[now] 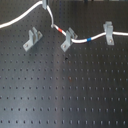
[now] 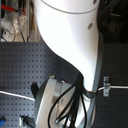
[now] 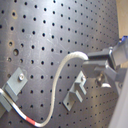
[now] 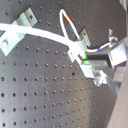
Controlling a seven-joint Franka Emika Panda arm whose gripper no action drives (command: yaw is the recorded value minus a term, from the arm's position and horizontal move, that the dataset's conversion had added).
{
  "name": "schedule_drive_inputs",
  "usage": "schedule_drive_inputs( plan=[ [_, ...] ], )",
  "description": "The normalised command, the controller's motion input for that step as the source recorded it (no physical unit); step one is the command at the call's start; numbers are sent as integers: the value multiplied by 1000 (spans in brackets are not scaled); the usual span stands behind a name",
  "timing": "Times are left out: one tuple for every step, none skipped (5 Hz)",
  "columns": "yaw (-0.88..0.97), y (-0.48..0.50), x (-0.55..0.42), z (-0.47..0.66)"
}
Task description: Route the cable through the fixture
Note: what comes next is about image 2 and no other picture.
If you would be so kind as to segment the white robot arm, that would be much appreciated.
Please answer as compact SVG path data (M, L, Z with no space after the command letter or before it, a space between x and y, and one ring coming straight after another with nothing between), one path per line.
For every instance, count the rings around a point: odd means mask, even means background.
M97 27L100 0L35 0L39 32L47 46L78 70L74 83L50 78L36 128L90 128L100 77L103 37Z

